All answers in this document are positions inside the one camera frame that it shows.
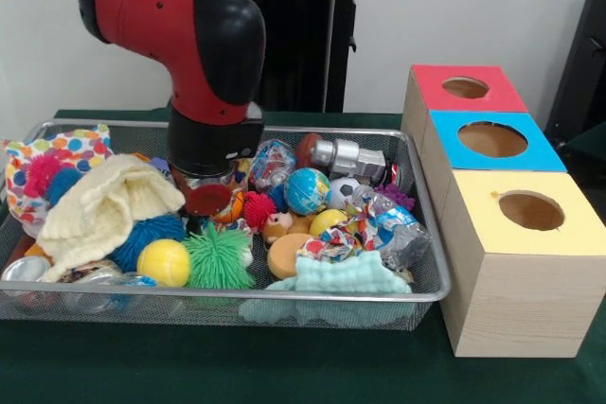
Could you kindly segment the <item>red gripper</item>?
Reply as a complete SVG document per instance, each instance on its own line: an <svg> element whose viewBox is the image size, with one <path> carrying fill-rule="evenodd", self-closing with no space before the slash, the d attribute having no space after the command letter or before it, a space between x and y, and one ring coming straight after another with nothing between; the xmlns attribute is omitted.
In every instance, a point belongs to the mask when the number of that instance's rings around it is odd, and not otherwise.
<svg viewBox="0 0 606 404"><path fill-rule="evenodd" d="M185 197L185 210L190 215L187 218L187 232L200 235L200 217L215 216L223 211L231 201L232 191L219 177L201 178L174 169L172 178Z"/></svg>

